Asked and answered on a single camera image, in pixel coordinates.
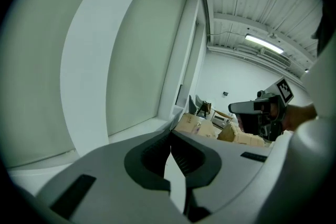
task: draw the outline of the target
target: black sticker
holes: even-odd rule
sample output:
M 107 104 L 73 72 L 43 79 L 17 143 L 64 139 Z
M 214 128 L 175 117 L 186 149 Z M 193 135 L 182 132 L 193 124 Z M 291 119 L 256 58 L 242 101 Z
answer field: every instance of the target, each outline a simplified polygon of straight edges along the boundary
M 284 99 L 285 103 L 287 103 L 292 97 L 293 93 L 290 91 L 290 88 L 285 81 L 285 79 L 281 80 L 278 84 L 277 87 L 281 93 L 282 98 Z
M 93 176 L 80 175 L 54 202 L 50 207 L 51 210 L 61 217 L 69 219 L 95 181 L 96 178 Z

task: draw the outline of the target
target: black slot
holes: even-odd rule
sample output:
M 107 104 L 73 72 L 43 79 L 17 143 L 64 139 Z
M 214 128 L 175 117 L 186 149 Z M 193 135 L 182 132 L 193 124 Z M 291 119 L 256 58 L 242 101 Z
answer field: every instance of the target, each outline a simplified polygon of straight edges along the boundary
M 50 207 L 51 210 L 63 218 L 69 219 L 95 180 L 96 178 L 92 176 L 79 176 Z
M 259 154 L 254 154 L 251 152 L 244 152 L 241 154 L 241 157 L 248 158 L 248 159 L 253 159 L 254 161 L 262 162 L 264 163 L 265 160 L 267 159 L 267 156 L 262 156 Z
M 222 159 L 212 148 L 177 131 L 171 132 L 172 155 L 185 176 L 186 188 L 209 185 L 222 166 Z
M 170 154 L 169 133 L 167 129 L 132 148 L 125 156 L 126 172 L 143 188 L 170 191 L 170 182 L 163 178 Z

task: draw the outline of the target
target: corrugated ceiling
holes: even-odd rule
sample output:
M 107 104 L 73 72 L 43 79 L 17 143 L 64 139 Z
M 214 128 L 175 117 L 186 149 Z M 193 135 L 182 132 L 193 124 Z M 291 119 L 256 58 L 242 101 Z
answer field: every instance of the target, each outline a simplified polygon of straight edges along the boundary
M 311 37 L 317 30 L 322 16 L 322 0 L 212 0 L 212 2 L 214 13 L 248 18 L 269 26 L 285 34 L 316 57 L 317 40 Z M 214 46 L 234 48 L 243 44 L 260 48 L 259 45 L 244 39 L 244 36 L 250 33 L 280 46 L 285 50 L 284 55 L 299 66 L 303 68 L 310 66 L 310 63 L 307 63 L 307 59 L 302 54 L 278 38 L 270 39 L 265 33 L 256 33 L 255 30 L 252 31 L 235 22 L 215 20 L 213 32 L 217 34 L 224 31 L 235 34 L 225 33 L 215 36 L 213 39 Z M 302 69 L 299 69 L 299 71 L 295 70 L 294 73 L 300 76 L 301 72 Z

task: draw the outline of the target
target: cable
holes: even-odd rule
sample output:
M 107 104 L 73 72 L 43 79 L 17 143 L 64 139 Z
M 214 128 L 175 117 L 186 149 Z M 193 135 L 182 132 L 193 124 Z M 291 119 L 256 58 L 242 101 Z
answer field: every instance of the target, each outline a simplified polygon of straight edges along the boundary
M 234 34 L 234 35 L 239 35 L 239 36 L 245 37 L 245 35 L 241 35 L 241 34 L 238 34 L 238 33 L 233 33 L 233 32 L 230 32 L 230 31 L 221 32 L 219 34 L 209 34 L 207 36 L 219 36 L 219 35 L 225 34 L 225 33 L 230 33 L 230 34 Z

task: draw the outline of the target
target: ceiling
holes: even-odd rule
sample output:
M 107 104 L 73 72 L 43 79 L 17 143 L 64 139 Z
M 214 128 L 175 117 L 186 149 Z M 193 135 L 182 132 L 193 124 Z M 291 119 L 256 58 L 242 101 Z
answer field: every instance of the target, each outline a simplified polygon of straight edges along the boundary
M 296 78 L 316 59 L 317 40 L 312 35 L 322 16 L 322 0 L 207 1 L 212 34 L 228 32 L 212 36 L 210 46 L 224 50 L 239 45 L 261 49 L 245 40 L 246 34 L 252 34 L 281 47 L 282 55 L 292 62 L 284 71 Z

